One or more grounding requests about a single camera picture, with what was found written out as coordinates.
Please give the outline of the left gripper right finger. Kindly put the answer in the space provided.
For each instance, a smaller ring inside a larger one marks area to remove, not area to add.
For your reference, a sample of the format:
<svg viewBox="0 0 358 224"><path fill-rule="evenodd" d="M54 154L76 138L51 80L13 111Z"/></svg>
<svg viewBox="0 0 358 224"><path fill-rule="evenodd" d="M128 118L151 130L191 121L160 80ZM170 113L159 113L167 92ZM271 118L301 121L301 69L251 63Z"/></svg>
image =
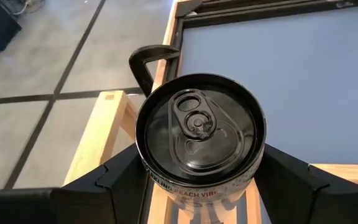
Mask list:
<svg viewBox="0 0 358 224"><path fill-rule="evenodd" d="M358 224L358 184L270 145L255 182L272 224Z"/></svg>

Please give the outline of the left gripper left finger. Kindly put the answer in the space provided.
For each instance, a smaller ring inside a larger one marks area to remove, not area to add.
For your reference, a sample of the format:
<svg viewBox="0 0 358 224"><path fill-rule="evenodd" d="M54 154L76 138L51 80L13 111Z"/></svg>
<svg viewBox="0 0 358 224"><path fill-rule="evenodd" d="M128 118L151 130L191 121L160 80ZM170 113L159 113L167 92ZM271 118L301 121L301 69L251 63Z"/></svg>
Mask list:
<svg viewBox="0 0 358 224"><path fill-rule="evenodd" d="M63 187L0 190L0 224L145 224L147 183L131 145Z"/></svg>

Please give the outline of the white Celsius can black lid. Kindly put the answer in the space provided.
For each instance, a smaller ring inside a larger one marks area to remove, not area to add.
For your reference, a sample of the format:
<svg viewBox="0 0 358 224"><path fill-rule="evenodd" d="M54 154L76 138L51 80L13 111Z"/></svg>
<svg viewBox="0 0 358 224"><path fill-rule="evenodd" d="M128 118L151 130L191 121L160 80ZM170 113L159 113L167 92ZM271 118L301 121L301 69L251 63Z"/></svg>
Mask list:
<svg viewBox="0 0 358 224"><path fill-rule="evenodd" d="M152 180L186 214L212 224L221 224L246 191L266 135L255 96L212 73L158 87L135 126L135 143Z"/></svg>

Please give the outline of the wooden slatted shelf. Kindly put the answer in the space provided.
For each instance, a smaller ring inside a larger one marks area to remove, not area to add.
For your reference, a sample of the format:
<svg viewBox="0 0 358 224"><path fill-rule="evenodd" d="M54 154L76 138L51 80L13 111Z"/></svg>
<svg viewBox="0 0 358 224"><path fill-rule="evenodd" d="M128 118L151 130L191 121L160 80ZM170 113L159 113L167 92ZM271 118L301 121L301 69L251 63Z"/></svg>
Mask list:
<svg viewBox="0 0 358 224"><path fill-rule="evenodd" d="M114 157L117 134L123 129L134 137L137 109L122 91L102 91L81 137L71 162L65 184L79 179L87 171ZM358 164L316 164L317 168L358 184ZM262 224L267 216L262 214L262 201L255 182L252 182L236 207L229 211L223 224ZM137 217L139 224L190 224L195 219L183 210L176 209L173 202L150 181L142 193L142 205Z"/></svg>

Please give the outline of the black table clamp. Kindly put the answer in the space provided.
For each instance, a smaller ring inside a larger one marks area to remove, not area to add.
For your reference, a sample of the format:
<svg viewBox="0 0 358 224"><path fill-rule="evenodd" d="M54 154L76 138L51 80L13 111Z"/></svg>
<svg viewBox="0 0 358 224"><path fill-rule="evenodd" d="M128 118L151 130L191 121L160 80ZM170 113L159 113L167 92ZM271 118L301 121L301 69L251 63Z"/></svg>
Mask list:
<svg viewBox="0 0 358 224"><path fill-rule="evenodd" d="M135 50L129 57L129 66L134 78L145 96L152 92L154 79L152 78L147 64L158 60L177 58L180 50L171 45L147 45Z"/></svg>

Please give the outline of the black aluminium table frame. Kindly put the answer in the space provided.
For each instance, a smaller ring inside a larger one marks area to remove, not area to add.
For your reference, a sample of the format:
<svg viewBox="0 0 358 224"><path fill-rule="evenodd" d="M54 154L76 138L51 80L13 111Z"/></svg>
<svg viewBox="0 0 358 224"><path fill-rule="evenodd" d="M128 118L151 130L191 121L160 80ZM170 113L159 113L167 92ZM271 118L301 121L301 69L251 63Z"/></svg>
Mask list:
<svg viewBox="0 0 358 224"><path fill-rule="evenodd" d="M185 29L358 7L358 0L183 0L173 3L164 42L182 49Z"/></svg>

